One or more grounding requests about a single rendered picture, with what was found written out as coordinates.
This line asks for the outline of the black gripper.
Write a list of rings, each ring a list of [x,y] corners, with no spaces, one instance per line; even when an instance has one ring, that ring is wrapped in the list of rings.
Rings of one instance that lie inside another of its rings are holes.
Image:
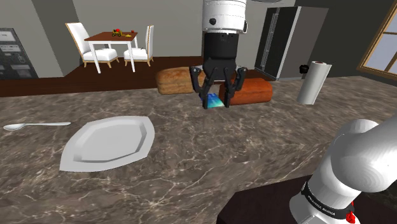
[[[217,80],[225,81],[224,105],[230,106],[230,100],[236,91],[240,91],[246,77],[247,68],[236,65],[238,34],[208,32],[204,35],[204,61],[202,67],[206,74],[203,85],[199,85],[199,67],[190,67],[190,77],[193,90],[199,93],[202,107],[208,108],[209,89]],[[231,82],[231,76],[236,71],[237,75]]]

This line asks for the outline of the blue green flat block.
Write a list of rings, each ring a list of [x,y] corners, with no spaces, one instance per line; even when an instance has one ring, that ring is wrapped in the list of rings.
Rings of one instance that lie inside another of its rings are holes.
[[[224,107],[222,100],[215,93],[207,94],[207,109],[209,108],[217,108]]]

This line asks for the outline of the reddish brown bread loaf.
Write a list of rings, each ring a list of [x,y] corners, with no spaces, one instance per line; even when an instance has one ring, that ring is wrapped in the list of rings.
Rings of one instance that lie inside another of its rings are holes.
[[[272,85],[262,78],[246,78],[242,89],[236,91],[230,99],[230,105],[254,104],[268,102],[273,95]]]

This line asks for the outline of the light brown bread loaf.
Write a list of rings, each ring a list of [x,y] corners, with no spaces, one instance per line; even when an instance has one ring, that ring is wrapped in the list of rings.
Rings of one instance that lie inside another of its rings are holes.
[[[189,67],[163,69],[156,74],[157,89],[160,94],[193,93]]]

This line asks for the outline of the dark refrigerator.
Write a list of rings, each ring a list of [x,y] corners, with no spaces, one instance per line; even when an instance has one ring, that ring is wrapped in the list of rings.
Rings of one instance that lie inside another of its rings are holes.
[[[300,80],[326,18],[327,8],[268,8],[254,69],[273,80]]]

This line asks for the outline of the white paper towel roll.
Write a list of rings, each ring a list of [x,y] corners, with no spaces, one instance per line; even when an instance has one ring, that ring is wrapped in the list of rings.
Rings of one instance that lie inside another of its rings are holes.
[[[320,61],[312,61],[308,73],[299,91],[297,101],[301,104],[313,105],[330,72],[332,65]]]

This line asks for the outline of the white dining table wooden top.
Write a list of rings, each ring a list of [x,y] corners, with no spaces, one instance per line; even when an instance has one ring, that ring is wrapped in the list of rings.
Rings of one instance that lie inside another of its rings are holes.
[[[100,74],[101,69],[99,66],[99,61],[97,60],[97,54],[95,51],[94,45],[98,44],[103,44],[103,45],[108,45],[111,47],[112,44],[114,45],[127,45],[129,54],[131,56],[132,60],[132,71],[135,71],[135,66],[134,66],[134,61],[133,61],[133,54],[132,54],[132,42],[135,43],[135,47],[137,47],[137,38],[136,35],[137,33],[135,32],[127,32],[130,37],[125,37],[125,36],[112,36],[112,32],[102,32],[99,34],[96,34],[95,36],[91,36],[89,38],[86,38],[85,41],[88,42],[90,51],[92,52],[94,63],[97,69],[97,72]]]

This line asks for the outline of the white pointed oval plate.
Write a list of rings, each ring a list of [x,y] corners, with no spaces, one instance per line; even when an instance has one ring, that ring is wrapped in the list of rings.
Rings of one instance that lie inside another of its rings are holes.
[[[66,143],[61,171],[99,172],[148,156],[155,129],[147,116],[115,116],[86,123]]]

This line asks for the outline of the dark robot stand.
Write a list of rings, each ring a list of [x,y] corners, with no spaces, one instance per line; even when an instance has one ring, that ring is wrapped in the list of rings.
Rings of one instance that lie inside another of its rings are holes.
[[[216,224],[296,224],[289,200],[300,192],[310,176],[234,193],[216,219]],[[361,224],[397,224],[397,211],[360,194],[354,200]]]

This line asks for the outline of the wooden framed window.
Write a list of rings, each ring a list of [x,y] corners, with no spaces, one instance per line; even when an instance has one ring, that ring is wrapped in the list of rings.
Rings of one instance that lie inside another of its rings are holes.
[[[390,7],[357,70],[397,81],[397,0]]]

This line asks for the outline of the white spoon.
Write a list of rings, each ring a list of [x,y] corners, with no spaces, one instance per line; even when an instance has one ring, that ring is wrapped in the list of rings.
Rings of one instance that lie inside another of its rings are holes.
[[[14,131],[19,130],[28,125],[41,125],[41,126],[65,126],[70,125],[71,122],[55,122],[55,123],[16,123],[16,124],[9,124],[3,127],[4,130]]]

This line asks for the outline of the dark wall panel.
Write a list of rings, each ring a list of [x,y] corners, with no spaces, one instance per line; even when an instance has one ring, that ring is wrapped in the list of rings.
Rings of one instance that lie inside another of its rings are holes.
[[[0,80],[37,79],[15,30],[0,28]]]

